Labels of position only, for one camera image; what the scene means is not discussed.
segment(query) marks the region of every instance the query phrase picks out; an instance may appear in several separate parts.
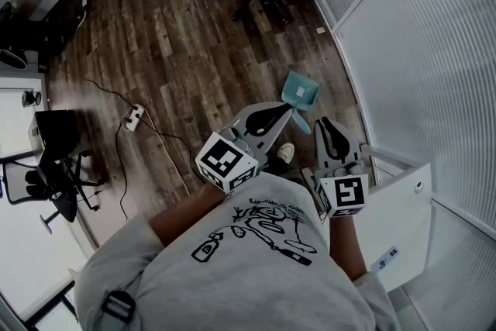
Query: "white desk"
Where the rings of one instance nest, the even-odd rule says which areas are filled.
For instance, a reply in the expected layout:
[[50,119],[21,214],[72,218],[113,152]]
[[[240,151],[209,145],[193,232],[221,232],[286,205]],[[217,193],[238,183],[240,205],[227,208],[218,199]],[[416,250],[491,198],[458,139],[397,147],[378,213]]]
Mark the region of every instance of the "white desk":
[[[432,211],[431,167],[410,164],[406,159],[369,146],[362,146],[362,152],[403,170],[371,188],[366,207],[353,216],[367,269],[392,247],[398,248],[399,255],[378,273],[386,291],[391,291],[425,269]],[[418,181],[422,181],[423,188],[415,193]],[[329,230],[329,218],[324,225]]]

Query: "electrical cable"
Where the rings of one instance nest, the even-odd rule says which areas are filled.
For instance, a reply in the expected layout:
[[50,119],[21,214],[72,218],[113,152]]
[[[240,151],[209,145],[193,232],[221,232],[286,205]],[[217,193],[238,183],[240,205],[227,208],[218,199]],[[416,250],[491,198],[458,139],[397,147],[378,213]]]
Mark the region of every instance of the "electrical cable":
[[76,201],[76,203],[79,203],[79,202],[83,202],[84,200],[89,200],[90,198],[96,196],[96,195],[100,195],[100,193],[102,193],[103,191],[106,191],[107,189],[102,189],[101,191],[96,191],[93,195],[91,195],[89,198],[86,198],[86,199],[83,199],[83,198],[80,198],[79,200]]
[[119,128],[115,132],[115,150],[117,151],[117,157],[119,158],[119,163],[121,164],[121,168],[122,168],[122,175],[124,176],[124,193],[122,194],[122,197],[119,200],[119,205],[121,206],[121,210],[124,213],[124,216],[126,217],[126,222],[128,222],[129,218],[126,214],[126,211],[124,210],[124,207],[122,207],[122,200],[124,200],[124,196],[126,196],[127,193],[127,176],[126,176],[126,170],[124,169],[124,163],[122,162],[121,153],[119,152],[119,141],[117,140],[121,127],[122,127],[122,120],[119,123]]
[[[132,104],[131,102],[129,102],[128,100],[126,100],[120,93],[116,92],[116,91],[112,91],[112,90],[105,90],[104,88],[102,88],[96,81],[93,81],[91,79],[85,79],[85,78],[80,78],[78,77],[76,74],[72,73],[72,72],[69,72],[69,71],[66,71],[62,68],[55,68],[55,69],[58,69],[59,71],[62,71],[62,72],[65,72],[66,74],[70,74],[72,76],[74,76],[76,79],[78,80],[81,80],[81,81],[87,81],[89,83],[92,83],[94,84],[99,90],[103,91],[103,92],[106,92],[106,93],[109,93],[109,94],[114,94],[114,95],[117,95],[120,99],[122,99],[127,105],[129,105],[131,108],[128,109],[128,111],[126,112],[126,114],[124,115],[124,117],[121,119],[120,123],[119,123],[119,128],[117,129],[117,131],[115,132],[115,150],[117,152],[117,157],[119,158],[119,163],[120,163],[120,166],[122,168],[122,175],[124,176],[124,182],[125,182],[125,187],[124,187],[124,193],[122,194],[122,197],[119,201],[119,204],[120,204],[120,207],[121,207],[121,210],[122,210],[122,213],[124,214],[124,216],[126,217],[126,221],[129,220],[127,214],[126,214],[126,211],[124,210],[123,206],[122,206],[122,200],[124,199],[124,197],[126,196],[126,193],[127,193],[127,188],[128,188],[128,181],[127,181],[127,176],[126,176],[126,170],[124,168],[124,163],[122,162],[122,158],[121,158],[121,155],[120,155],[120,152],[119,152],[119,142],[118,142],[118,135],[119,135],[119,131],[121,128],[123,128],[125,131],[129,131],[125,126],[122,125],[122,121],[126,119],[129,111],[131,109],[134,109],[134,104]],[[189,153],[189,164],[190,164],[190,168],[191,168],[191,171],[193,171],[193,174],[195,174],[195,176],[203,183],[205,182],[203,180],[203,178],[196,172],[195,168],[193,167],[193,162],[191,160],[191,157],[193,155],[193,151],[191,150],[191,148],[189,147],[189,145],[179,136],[175,136],[173,134],[165,134],[165,133],[160,133],[159,131],[157,131],[157,129],[155,128],[155,125],[153,123],[153,120],[152,118],[150,117],[150,114],[148,113],[148,111],[145,109],[145,112],[146,114],[148,115],[152,125],[150,126],[147,122],[145,122],[143,119],[139,118],[143,123],[145,123],[145,125],[152,129],[155,133],[157,133],[157,135],[159,136],[165,136],[165,137],[170,137],[170,138],[175,138],[177,140],[180,140],[187,148],[188,148],[188,153]],[[165,143],[163,142],[163,140],[160,138],[160,141],[162,142],[162,145],[164,146],[164,149],[167,153],[167,156],[169,157],[170,161],[172,161],[171,159],[171,156],[169,155],[169,152],[167,151],[167,148],[165,147]],[[174,165],[174,168],[177,172],[177,174],[179,175],[179,178],[181,179],[181,181],[183,182],[183,185],[184,187],[186,188],[186,191],[188,192],[189,194],[189,189],[188,189],[188,186],[184,183],[184,179],[183,177],[181,176],[181,174],[179,173],[179,170],[177,169],[177,166],[175,164],[175,162],[172,161],[172,164]]]
[[142,118],[139,118],[139,120],[141,120],[143,123],[145,123],[145,125],[148,126],[148,128],[152,129],[155,133],[157,133],[160,136],[165,136],[165,137],[170,137],[170,138],[176,138],[176,139],[180,140],[188,148],[188,152],[189,152],[189,166],[191,168],[191,171],[193,171],[193,174],[195,174],[196,177],[201,182],[205,182],[203,180],[203,178],[200,177],[200,175],[198,175],[198,173],[196,172],[195,168],[193,167],[193,162],[191,161],[191,157],[193,155],[193,151],[191,150],[191,148],[189,147],[189,145],[180,136],[175,136],[173,134],[164,134],[164,133],[161,133],[160,131],[157,131],[156,129],[154,129],[150,124],[148,124],[147,122],[145,122]]
[[29,166],[28,164],[20,163],[17,160],[11,161],[11,163],[17,164],[18,166],[25,167],[25,168],[31,168],[33,170],[36,170],[38,167],[37,166]]
[[129,102],[127,99],[125,99],[122,95],[120,95],[118,92],[115,92],[115,91],[112,91],[112,90],[105,90],[104,88],[100,87],[100,85],[96,82],[96,81],[93,81],[93,80],[90,80],[90,79],[84,79],[84,78],[80,78],[78,77],[76,74],[73,74],[72,72],[69,72],[69,71],[66,71],[65,69],[62,69],[62,68],[59,68],[59,67],[56,67],[55,69],[58,69],[59,71],[63,71],[65,72],[66,74],[72,74],[75,78],[77,78],[78,80],[82,80],[82,81],[88,81],[89,83],[93,83],[96,87],[98,87],[100,90],[104,91],[104,92],[107,92],[109,94],[114,94],[114,95],[117,95],[120,99],[122,99],[127,105],[129,106],[134,106],[131,102]]
[[155,127],[155,124],[153,123],[153,120],[152,120],[152,118],[151,118],[150,114],[148,113],[148,111],[146,110],[146,108],[145,108],[144,106],[143,106],[143,109],[145,110],[146,114],[148,115],[148,119],[150,119],[150,121],[151,121],[151,123],[152,123],[152,126],[153,126],[153,129],[155,130],[155,133],[156,133],[156,135],[158,136],[158,139],[161,141],[162,146],[164,147],[165,153],[167,154],[167,157],[169,158],[170,162],[174,165],[174,169],[176,170],[176,173],[177,173],[177,175],[179,176],[179,179],[181,179],[181,182],[183,183],[183,186],[184,186],[184,188],[186,189],[186,192],[187,192],[188,194],[190,194],[189,189],[188,189],[188,186],[186,185],[186,182],[184,182],[184,179],[183,179],[183,177],[181,176],[181,173],[179,172],[179,170],[177,169],[177,166],[176,166],[175,162],[172,160],[172,158],[171,158],[171,156],[170,156],[170,154],[169,154],[169,151],[167,150],[167,147],[165,146],[165,142],[164,142],[164,140],[162,140],[162,137],[161,137],[161,136],[160,136],[160,134],[157,132],[157,128]]

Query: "white sneaker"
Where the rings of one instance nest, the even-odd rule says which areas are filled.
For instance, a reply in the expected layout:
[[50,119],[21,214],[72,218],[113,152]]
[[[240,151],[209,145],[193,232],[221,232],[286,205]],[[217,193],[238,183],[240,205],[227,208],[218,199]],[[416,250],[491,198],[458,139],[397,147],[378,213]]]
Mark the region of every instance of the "white sneaker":
[[286,142],[277,150],[277,157],[284,160],[287,164],[293,160],[293,156],[295,155],[295,145],[291,142]]

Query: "strap buckle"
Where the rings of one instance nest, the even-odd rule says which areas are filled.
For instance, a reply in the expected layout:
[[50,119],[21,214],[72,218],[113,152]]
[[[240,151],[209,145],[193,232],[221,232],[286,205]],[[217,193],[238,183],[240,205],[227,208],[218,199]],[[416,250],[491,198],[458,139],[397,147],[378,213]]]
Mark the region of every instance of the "strap buckle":
[[133,318],[136,303],[125,291],[112,291],[103,303],[102,311],[129,324]]

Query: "marker cube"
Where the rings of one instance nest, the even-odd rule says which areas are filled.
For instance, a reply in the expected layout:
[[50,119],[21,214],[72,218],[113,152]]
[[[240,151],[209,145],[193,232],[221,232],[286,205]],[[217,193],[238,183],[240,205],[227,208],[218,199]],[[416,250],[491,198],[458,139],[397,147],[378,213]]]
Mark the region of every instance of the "marker cube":
[[368,175],[321,178],[317,185],[318,200],[329,218],[357,214],[369,193]]
[[225,193],[257,176],[258,161],[212,133],[195,159],[201,174]]

